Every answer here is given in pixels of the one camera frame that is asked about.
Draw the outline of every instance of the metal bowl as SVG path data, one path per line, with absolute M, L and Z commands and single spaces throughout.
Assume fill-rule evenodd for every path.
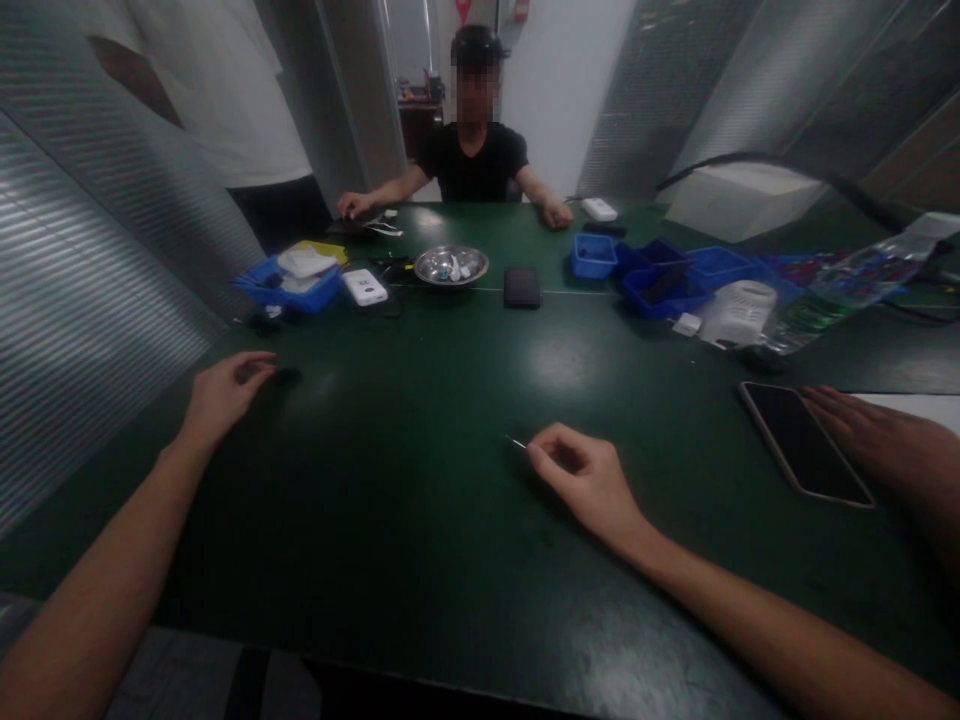
M 463 277 L 466 268 L 469 277 Z M 487 274 L 490 261 L 479 250 L 464 245 L 441 245 L 427 250 L 413 264 L 413 272 L 418 278 L 435 287 L 463 287 Z

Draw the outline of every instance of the smartphone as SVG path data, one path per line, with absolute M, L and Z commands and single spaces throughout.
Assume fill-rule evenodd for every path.
M 796 390 L 740 383 L 740 393 L 794 489 L 823 500 L 873 508 L 876 503 Z
M 536 268 L 507 268 L 503 271 L 504 307 L 540 307 L 540 275 Z

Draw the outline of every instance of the person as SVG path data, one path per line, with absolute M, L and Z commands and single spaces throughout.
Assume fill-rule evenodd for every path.
M 348 192 L 337 209 L 348 219 L 407 200 L 433 178 L 444 202 L 504 202 L 511 180 L 538 205 L 551 228 L 565 228 L 573 212 L 554 196 L 527 160 L 523 136 L 496 122 L 503 47 L 484 25 L 465 25 L 451 44 L 456 69 L 457 120 L 427 140 L 416 162 L 370 193 Z
M 332 221 L 253 0 L 72 0 L 101 67 L 184 129 L 267 254 Z
M 274 374 L 273 358 L 240 353 L 197 375 L 176 438 L 0 664 L 0 717 L 103 716 L 160 599 L 204 469 Z M 941 557 L 954 573 L 960 438 L 833 390 L 809 396 L 848 452 L 930 513 L 931 539 L 948 542 Z M 610 443 L 555 424 L 527 450 L 537 474 L 588 530 L 684 605 L 803 716 L 960 717 L 960 704 L 903 667 L 664 536 L 634 501 Z M 954 534 L 942 534 L 942 527 Z

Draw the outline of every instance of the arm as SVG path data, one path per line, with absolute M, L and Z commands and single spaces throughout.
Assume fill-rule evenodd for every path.
M 537 473 L 587 529 L 697 616 L 805 717 L 960 717 L 960 705 L 893 661 L 658 532 L 637 508 L 610 443 L 553 425 L 527 449 Z M 576 474 L 553 455 L 577 467 Z
M 337 210 L 342 217 L 353 220 L 367 210 L 404 202 L 428 182 L 430 178 L 420 166 L 411 165 L 403 175 L 385 182 L 371 193 L 344 193 L 337 202 Z
M 87 40 L 107 75 L 164 120 L 183 127 L 160 78 L 145 57 L 106 38 L 90 37 Z
M 153 616 L 187 511 L 220 439 L 273 374 L 240 353 L 197 375 L 177 438 L 0 665 L 0 717 L 103 717 Z M 240 384 L 236 373 L 256 373 Z
M 843 451 L 910 508 L 960 592 L 960 438 L 932 420 L 833 388 L 805 392 Z
M 573 222 L 573 211 L 553 194 L 547 184 L 537 177 L 533 168 L 524 165 L 517 173 L 517 182 L 530 202 L 543 211 L 543 219 L 555 230 L 565 228 Z

